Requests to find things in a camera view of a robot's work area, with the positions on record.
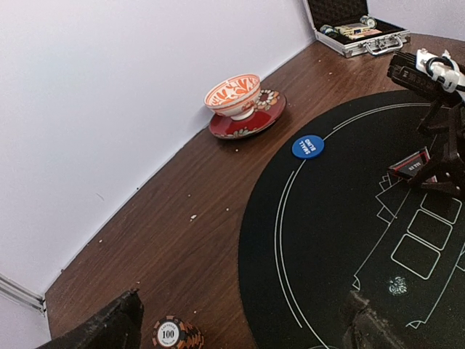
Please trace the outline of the blue small blind button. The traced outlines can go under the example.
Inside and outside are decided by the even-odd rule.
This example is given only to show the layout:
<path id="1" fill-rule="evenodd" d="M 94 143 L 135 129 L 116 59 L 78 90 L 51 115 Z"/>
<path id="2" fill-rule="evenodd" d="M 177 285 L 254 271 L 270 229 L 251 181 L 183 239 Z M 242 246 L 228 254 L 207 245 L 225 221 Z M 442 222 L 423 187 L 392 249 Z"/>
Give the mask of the blue small blind button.
<path id="1" fill-rule="evenodd" d="M 305 135 L 294 142 L 291 152 L 298 159 L 314 159 L 324 150 L 325 143 L 323 138 L 317 135 Z"/>

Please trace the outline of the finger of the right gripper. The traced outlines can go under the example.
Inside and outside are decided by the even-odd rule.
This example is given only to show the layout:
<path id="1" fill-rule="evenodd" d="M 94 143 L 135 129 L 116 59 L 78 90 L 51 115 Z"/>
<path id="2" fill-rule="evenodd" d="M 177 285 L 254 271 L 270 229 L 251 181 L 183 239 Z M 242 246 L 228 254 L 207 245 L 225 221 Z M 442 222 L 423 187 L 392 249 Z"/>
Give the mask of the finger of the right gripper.
<path id="1" fill-rule="evenodd" d="M 450 122 L 442 153 L 433 155 L 408 184 L 464 198 L 464 131 L 460 119 Z"/>
<path id="2" fill-rule="evenodd" d="M 453 109 L 447 109 L 447 113 L 441 117 L 440 113 L 444 106 L 442 100 L 434 100 L 425 117 L 423 117 L 417 127 L 417 131 L 425 136 L 444 134 L 450 131 L 450 123 L 453 118 Z"/>

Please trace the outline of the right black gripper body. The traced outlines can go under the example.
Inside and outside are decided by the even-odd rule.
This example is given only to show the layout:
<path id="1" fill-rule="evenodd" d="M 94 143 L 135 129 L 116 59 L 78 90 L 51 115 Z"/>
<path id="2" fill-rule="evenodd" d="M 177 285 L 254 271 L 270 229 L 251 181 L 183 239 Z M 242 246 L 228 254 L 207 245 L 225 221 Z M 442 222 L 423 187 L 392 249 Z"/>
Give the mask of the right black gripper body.
<path id="1" fill-rule="evenodd" d="M 457 92 L 448 93 L 439 82 L 433 81 L 425 73 L 416 69 L 416 56 L 407 52 L 395 52 L 390 60 L 387 76 L 391 80 L 420 97 L 430 101 L 440 101 L 453 107 L 462 101 Z"/>

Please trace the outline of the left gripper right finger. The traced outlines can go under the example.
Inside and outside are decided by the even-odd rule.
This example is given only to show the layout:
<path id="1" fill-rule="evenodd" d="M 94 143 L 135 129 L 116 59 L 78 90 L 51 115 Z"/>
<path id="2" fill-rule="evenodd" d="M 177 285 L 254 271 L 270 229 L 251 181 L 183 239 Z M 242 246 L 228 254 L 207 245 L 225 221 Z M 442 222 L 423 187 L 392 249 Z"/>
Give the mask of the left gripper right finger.
<path id="1" fill-rule="evenodd" d="M 350 291 L 341 307 L 343 348 L 408 348 L 388 320 L 378 316 L 370 301 Z"/>

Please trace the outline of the triangular all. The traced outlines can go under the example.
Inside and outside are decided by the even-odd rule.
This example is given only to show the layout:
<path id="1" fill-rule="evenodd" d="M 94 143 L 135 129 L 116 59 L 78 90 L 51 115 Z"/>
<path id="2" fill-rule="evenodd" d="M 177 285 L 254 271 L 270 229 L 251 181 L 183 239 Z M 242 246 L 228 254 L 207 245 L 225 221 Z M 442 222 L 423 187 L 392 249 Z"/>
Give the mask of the triangular all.
<path id="1" fill-rule="evenodd" d="M 397 179 L 411 182 L 419 171 L 429 162 L 428 147 L 424 146 L 387 169 L 387 174 Z"/>

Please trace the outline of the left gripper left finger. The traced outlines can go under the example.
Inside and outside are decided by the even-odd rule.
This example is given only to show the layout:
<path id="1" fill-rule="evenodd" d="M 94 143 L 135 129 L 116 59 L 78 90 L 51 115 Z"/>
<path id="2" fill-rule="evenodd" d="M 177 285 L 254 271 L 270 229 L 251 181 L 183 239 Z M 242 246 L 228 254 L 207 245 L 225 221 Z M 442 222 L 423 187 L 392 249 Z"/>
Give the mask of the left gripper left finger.
<path id="1" fill-rule="evenodd" d="M 43 349 L 139 348 L 144 305 L 137 289 L 108 303 L 84 323 L 43 344 Z"/>

